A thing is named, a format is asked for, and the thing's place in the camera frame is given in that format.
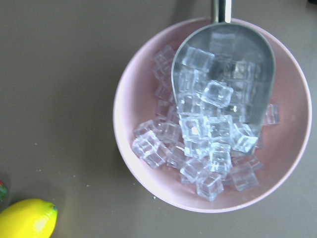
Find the pink bowl with ice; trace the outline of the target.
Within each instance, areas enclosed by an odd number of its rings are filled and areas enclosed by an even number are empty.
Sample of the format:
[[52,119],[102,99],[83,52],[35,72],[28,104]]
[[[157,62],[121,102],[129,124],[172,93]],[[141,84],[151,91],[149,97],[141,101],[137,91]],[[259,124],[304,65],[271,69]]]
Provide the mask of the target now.
[[273,35],[234,19],[175,24],[143,45],[114,99],[113,126],[134,177],[176,207],[226,212],[276,190],[306,147],[303,72]]

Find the metal ice scoop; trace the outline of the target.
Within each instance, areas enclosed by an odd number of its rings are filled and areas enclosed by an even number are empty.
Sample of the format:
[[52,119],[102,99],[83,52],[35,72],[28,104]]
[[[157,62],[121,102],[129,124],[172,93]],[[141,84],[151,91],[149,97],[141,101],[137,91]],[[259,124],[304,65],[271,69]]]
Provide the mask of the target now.
[[233,154],[253,154],[274,85],[270,44],[232,22],[231,5],[212,1],[211,23],[191,33],[172,62],[182,136],[200,155],[215,142],[229,144]]

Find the whole lemon upper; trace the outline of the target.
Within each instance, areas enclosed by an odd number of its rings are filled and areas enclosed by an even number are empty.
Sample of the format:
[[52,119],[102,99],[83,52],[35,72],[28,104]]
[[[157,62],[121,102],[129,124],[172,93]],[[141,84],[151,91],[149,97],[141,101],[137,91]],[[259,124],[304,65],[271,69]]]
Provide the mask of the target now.
[[58,216],[57,207],[41,199],[25,199],[0,213],[2,238],[49,238]]

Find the small red strawberry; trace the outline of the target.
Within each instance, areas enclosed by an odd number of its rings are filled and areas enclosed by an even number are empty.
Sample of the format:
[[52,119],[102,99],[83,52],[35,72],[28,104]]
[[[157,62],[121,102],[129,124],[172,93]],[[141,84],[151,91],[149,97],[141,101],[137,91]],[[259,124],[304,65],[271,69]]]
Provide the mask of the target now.
[[8,189],[5,183],[0,180],[0,202],[2,202],[8,196]]

